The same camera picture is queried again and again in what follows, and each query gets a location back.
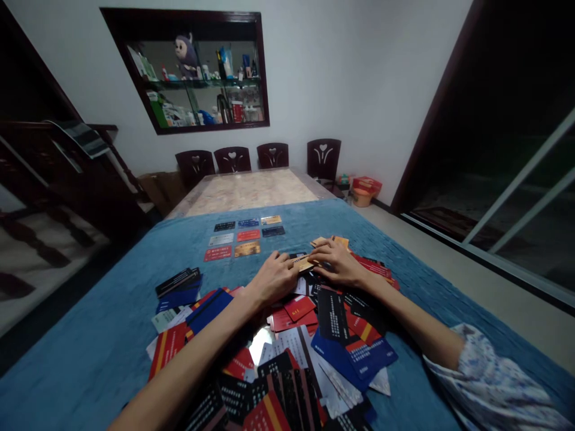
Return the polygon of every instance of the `table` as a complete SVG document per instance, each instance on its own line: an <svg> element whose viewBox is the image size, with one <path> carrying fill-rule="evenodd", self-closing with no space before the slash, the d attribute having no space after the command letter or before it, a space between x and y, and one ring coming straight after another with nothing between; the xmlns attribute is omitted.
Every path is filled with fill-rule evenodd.
<svg viewBox="0 0 575 431"><path fill-rule="evenodd" d="M262 238L261 254L202 261L216 223L276 214L286 234ZM464 321L483 331L575 423L575 378L345 202L323 199L159 223L0 380L0 429L104 429L147 381L155 285L188 266L205 274L202 294L245 285L274 249L311 250L311 239L330 235L384 261L401 291L447 325ZM374 429L460 429L413 343L387 337L399 359L388 369L392 396L368 395L378 415Z"/></svg>
<svg viewBox="0 0 575 431"><path fill-rule="evenodd" d="M207 175L166 217L198 216L332 199L309 175L295 168Z"/></svg>

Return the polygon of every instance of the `stuffed toy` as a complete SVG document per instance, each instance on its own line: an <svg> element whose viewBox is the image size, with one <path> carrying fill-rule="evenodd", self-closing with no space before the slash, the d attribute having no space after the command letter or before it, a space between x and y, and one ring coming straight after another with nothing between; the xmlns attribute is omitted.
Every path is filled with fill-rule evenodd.
<svg viewBox="0 0 575 431"><path fill-rule="evenodd" d="M192 34L190 38L178 36L175 39L175 56L180 61L180 72L182 80L192 80L197 77L198 73L198 56L192 45Z"/></svg>

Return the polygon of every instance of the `forearm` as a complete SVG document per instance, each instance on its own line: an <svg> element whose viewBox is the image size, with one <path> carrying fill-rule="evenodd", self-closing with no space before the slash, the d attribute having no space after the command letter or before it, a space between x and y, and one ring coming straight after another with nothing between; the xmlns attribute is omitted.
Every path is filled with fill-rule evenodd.
<svg viewBox="0 0 575 431"><path fill-rule="evenodd" d="M110 430L158 430L175 425L213 359L259 309L240 293L157 374L110 426Z"/></svg>
<svg viewBox="0 0 575 431"><path fill-rule="evenodd" d="M395 290L381 276L366 271L359 283L362 289L390 310L427 358L445 368L457 370L465 345L459 335Z"/></svg>

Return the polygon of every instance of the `gold card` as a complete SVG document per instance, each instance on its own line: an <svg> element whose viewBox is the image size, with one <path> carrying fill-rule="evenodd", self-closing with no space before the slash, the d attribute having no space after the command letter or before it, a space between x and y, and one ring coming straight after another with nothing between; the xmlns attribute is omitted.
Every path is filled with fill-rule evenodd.
<svg viewBox="0 0 575 431"><path fill-rule="evenodd" d="M272 215L271 217L262 217L262 226L266 224L281 223L282 218L278 215Z"/></svg>
<svg viewBox="0 0 575 431"><path fill-rule="evenodd" d="M322 241L325 241L325 238L322 237L322 236L320 236L319 238L316 238L316 239L314 239L312 242L310 242L310 244L311 244L311 246L312 246L313 248L316 248L317 245L318 245L320 242L322 242Z"/></svg>
<svg viewBox="0 0 575 431"><path fill-rule="evenodd" d="M296 257L295 259L292 259L293 265L299 266L300 272L312 268L314 264L307 260L308 257L310 257L310 255L306 254L305 256Z"/></svg>
<svg viewBox="0 0 575 431"><path fill-rule="evenodd" d="M245 242L244 244L235 246L235 256L249 256L250 254L258 254L262 250L259 246L259 241Z"/></svg>

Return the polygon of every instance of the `marble tabletop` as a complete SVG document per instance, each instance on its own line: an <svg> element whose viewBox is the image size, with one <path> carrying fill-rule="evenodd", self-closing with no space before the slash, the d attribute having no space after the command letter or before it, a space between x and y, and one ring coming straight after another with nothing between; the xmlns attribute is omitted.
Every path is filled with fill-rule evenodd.
<svg viewBox="0 0 575 431"><path fill-rule="evenodd" d="M333 198L332 193L295 168L208 175L166 220Z"/></svg>

